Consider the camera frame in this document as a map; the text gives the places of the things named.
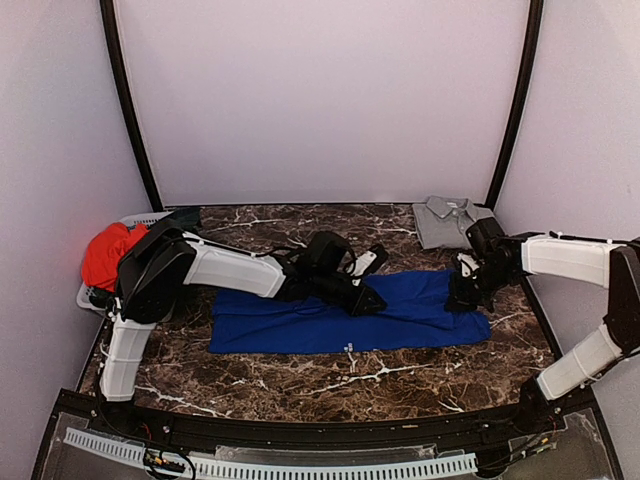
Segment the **grey button shirt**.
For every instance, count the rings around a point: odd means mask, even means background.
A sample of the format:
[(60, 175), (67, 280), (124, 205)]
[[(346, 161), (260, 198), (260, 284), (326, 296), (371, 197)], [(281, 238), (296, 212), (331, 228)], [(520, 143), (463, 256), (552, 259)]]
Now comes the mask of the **grey button shirt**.
[(417, 237), (425, 250), (470, 247), (466, 230), (494, 213), (467, 198), (429, 196), (412, 205)]

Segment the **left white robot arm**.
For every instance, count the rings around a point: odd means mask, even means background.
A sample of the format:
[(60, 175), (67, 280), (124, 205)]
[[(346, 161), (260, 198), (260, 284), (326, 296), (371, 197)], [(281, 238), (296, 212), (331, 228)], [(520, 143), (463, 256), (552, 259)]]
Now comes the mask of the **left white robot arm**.
[(127, 401), (151, 332), (171, 318), (185, 287), (226, 288), (279, 301), (316, 297), (363, 316), (387, 306), (364, 281), (387, 258), (380, 244), (357, 255), (330, 231), (315, 233), (303, 248), (252, 253), (205, 240), (173, 220), (157, 222), (119, 261), (115, 291), (106, 301), (112, 334), (97, 386), (106, 400), (103, 421), (120, 436), (140, 429), (140, 412)]

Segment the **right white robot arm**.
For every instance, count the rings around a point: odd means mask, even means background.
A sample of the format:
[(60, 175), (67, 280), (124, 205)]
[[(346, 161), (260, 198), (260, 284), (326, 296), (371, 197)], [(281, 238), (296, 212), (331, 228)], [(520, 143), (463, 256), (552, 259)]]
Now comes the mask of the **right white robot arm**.
[(498, 292), (529, 282), (564, 344), (562, 356), (524, 387), (510, 413), (521, 434), (534, 432), (549, 405), (598, 381), (639, 352), (639, 242), (525, 232), (509, 235), (494, 218), (465, 232), (470, 252), (454, 259), (446, 307), (491, 311)]

